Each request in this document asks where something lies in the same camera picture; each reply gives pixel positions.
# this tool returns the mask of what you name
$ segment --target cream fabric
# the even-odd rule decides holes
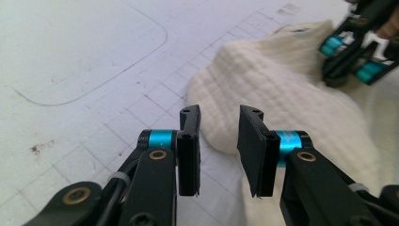
[[[239,155],[239,105],[250,105],[264,112],[270,130],[306,131],[319,152],[378,194],[393,179],[396,111],[353,77],[341,89],[320,81],[324,59],[317,48],[331,31],[331,22],[299,24],[262,40],[228,42],[192,78],[187,103],[200,105],[201,131],[221,152]],[[248,225],[285,225],[283,175],[279,169],[269,199],[252,199],[243,178]]]

